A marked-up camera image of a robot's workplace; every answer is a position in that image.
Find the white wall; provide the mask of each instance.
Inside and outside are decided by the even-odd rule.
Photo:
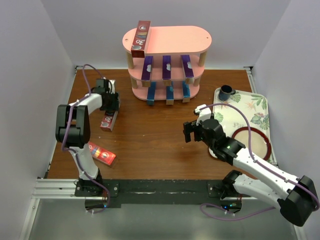
[[[253,68],[268,99],[271,139],[282,169],[309,176],[320,196],[320,1],[292,0]],[[320,212],[305,224],[320,239]]]
[[[139,20],[212,36],[207,68],[253,66],[290,0],[42,0],[72,62],[127,68],[123,35]]]
[[[0,7],[0,238],[17,240],[73,65],[40,0]]]

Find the pink shelf board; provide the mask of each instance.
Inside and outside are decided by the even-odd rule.
[[[145,55],[188,55],[200,54],[210,47],[210,34],[198,26],[152,26]],[[127,52],[131,46],[137,28],[128,31],[122,39]]]
[[[138,88],[132,88],[133,94],[140,100],[147,100],[148,87],[143,87],[141,81],[137,82]],[[199,92],[200,86],[189,85],[190,88],[190,98],[194,98]],[[166,100],[167,91],[166,86],[162,82],[156,83],[154,100]],[[175,100],[182,100],[184,98],[182,91],[182,81],[173,82],[173,97]]]
[[[144,66],[144,58],[133,58],[134,69],[128,69],[129,74],[135,80],[141,81],[142,69]],[[190,55],[194,79],[201,77],[204,73],[205,67],[199,66],[199,57],[197,55]],[[153,65],[151,71],[151,81],[162,81],[162,56],[153,57]],[[184,70],[182,69],[182,60],[180,55],[171,56],[171,80],[182,81],[185,80]]]

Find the cable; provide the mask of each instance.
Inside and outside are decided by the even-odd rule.
[[[294,181],[292,181],[292,180],[290,180],[290,179],[286,180],[286,178],[285,178],[284,176],[282,176],[281,174],[273,171],[272,169],[270,169],[269,167],[263,165],[261,162],[259,162],[257,159],[255,159],[255,157],[254,157],[254,155],[253,155],[253,152],[252,152],[252,147],[251,147],[251,127],[250,127],[250,123],[249,123],[248,119],[246,118],[246,116],[245,116],[238,108],[236,108],[235,106],[232,106],[232,105],[230,105],[230,104],[227,104],[227,103],[214,103],[214,104],[210,104],[210,105],[207,105],[207,106],[205,106],[205,107],[200,108],[200,111],[203,110],[203,109],[206,109],[206,108],[210,108],[210,107],[214,107],[214,106],[221,106],[221,105],[228,106],[228,107],[236,110],[236,111],[243,117],[243,119],[245,120],[246,125],[247,125],[247,127],[248,127],[248,132],[249,132],[249,144],[248,144],[248,145],[249,145],[249,146],[248,146],[248,148],[249,148],[249,154],[250,154],[251,158],[253,159],[253,162],[257,163],[259,166],[261,166],[261,167],[264,168],[265,170],[269,171],[270,173],[276,175],[277,177],[283,179],[284,181],[288,181],[289,183],[297,186],[298,188],[300,188],[300,189],[304,190],[306,193],[308,193],[308,194],[313,198],[313,200],[316,202],[316,207],[315,207],[315,209],[314,209],[313,211],[314,211],[314,212],[317,211],[317,210],[320,208],[320,203],[319,203],[319,199],[316,197],[316,195],[314,195],[311,191],[309,191],[309,190],[308,190],[307,188],[305,188],[304,186],[302,186],[302,185],[300,185],[300,184],[298,184],[298,183],[296,183],[296,182],[294,182]],[[209,214],[209,213],[206,213],[206,212],[202,209],[202,207],[203,207],[203,206],[206,206],[206,205],[210,206],[210,203],[203,203],[203,204],[200,206],[201,212],[203,212],[205,215],[207,215],[207,216],[209,216],[209,217],[211,217],[211,218],[216,218],[216,219],[218,219],[217,217],[214,217],[213,215],[211,215],[211,214]],[[241,220],[241,219],[244,219],[244,218],[252,217],[252,216],[254,216],[254,215],[256,215],[256,214],[259,214],[259,213],[263,213],[263,212],[268,211],[268,210],[271,210],[271,209],[270,209],[270,208],[266,208],[265,210],[261,210],[261,211],[258,211],[258,212],[251,213],[251,214],[249,214],[248,216],[240,217],[240,218],[234,218],[234,219],[236,219],[236,220]]]
[[[73,152],[75,154],[75,160],[76,160],[76,164],[78,165],[79,169],[83,172],[83,174],[91,181],[93,182],[94,184],[98,185],[99,187],[101,187],[106,193],[107,193],[107,202],[106,202],[106,205],[104,205],[104,208],[98,210],[98,211],[94,211],[92,210],[92,214],[97,214],[97,213],[100,213],[102,212],[105,208],[107,208],[110,204],[110,192],[109,190],[103,186],[102,184],[100,184],[99,182],[97,182],[96,180],[94,180],[85,170],[84,168],[81,166],[81,163],[80,163],[80,160],[79,160],[79,156],[78,156],[78,153],[76,150],[72,149],[72,148],[67,148],[65,147],[66,145],[66,142],[67,142],[67,138],[68,138],[68,134],[69,134],[69,130],[70,130],[70,126],[71,126],[71,122],[72,122],[72,114],[73,114],[73,111],[74,111],[74,107],[77,106],[80,102],[82,102],[83,100],[87,99],[90,95],[91,95],[91,89],[90,89],[90,85],[89,85],[89,82],[88,82],[88,79],[87,79],[87,76],[85,74],[85,67],[86,66],[89,66],[91,68],[93,68],[97,73],[100,74],[100,76],[102,78],[104,78],[104,76],[96,69],[94,68],[93,66],[91,66],[90,64],[85,64],[83,65],[82,67],[82,73],[83,73],[83,76],[84,76],[84,80],[85,80],[85,83],[88,87],[88,90],[89,90],[89,95],[87,96],[84,96],[83,98],[81,98],[80,100],[77,100],[73,105],[70,106],[70,110],[69,110],[69,118],[68,118],[68,122],[67,122],[67,125],[66,125],[66,129],[65,129],[65,134],[64,134],[64,137],[63,137],[63,141],[62,141],[62,145],[61,145],[61,150],[63,152],[66,152],[66,151],[70,151],[70,152]]]
[[[203,210],[203,207],[204,207],[204,206],[211,206],[211,207],[215,207],[215,208],[217,208],[217,209],[221,209],[221,210],[225,211],[225,213],[227,213],[227,214],[232,214],[232,215],[234,215],[233,212],[231,212],[231,211],[229,211],[229,210],[226,210],[226,209],[223,209],[221,206],[218,206],[218,205],[215,205],[215,204],[211,204],[211,203],[203,203],[203,204],[200,205],[200,210],[201,210],[201,212],[202,212],[204,215],[206,215],[206,216],[208,216],[208,217],[210,217],[210,218],[213,218],[213,219],[217,219],[217,220],[221,220],[221,221],[228,221],[228,222],[233,222],[233,221],[239,221],[239,220],[247,219],[247,218],[253,217],[253,216],[255,216],[255,215],[258,215],[258,214],[261,214],[261,213],[270,211],[270,210],[272,210],[272,209],[275,209],[273,206],[271,206],[271,207],[262,209],[262,210],[260,210],[260,211],[256,211],[256,212],[254,212],[254,213],[250,213],[249,215],[246,215],[246,216],[237,217],[237,218],[224,218],[224,217],[218,217],[218,216],[214,216],[214,215],[212,215],[212,214],[210,214],[210,213],[207,213],[205,210]]]

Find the dark blue mug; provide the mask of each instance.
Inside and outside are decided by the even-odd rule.
[[[233,95],[235,93],[236,93],[236,90],[232,89],[232,87],[230,87],[228,85],[223,85],[220,88],[218,97],[219,97],[220,101],[225,102],[230,98],[231,95]]]

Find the brown tabletop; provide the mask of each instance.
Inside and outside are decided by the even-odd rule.
[[[174,105],[166,105],[166,101],[156,101],[154,106],[148,106],[133,95],[128,70],[101,72],[108,79],[116,80],[116,91],[121,99],[112,132],[100,129],[103,111],[97,109],[90,115],[90,141],[116,154],[112,168],[95,161],[104,179],[223,179],[236,169],[212,158],[203,142],[192,139],[185,143],[183,123],[196,120],[193,110],[202,104],[212,104],[215,89],[222,85],[251,92],[245,70],[205,70],[200,91],[189,103],[176,100]],[[86,70],[86,74],[93,87],[99,75],[93,70]],[[78,71],[69,102],[87,92],[82,71]],[[71,154],[62,152],[61,144],[57,143],[48,178],[78,177]]]

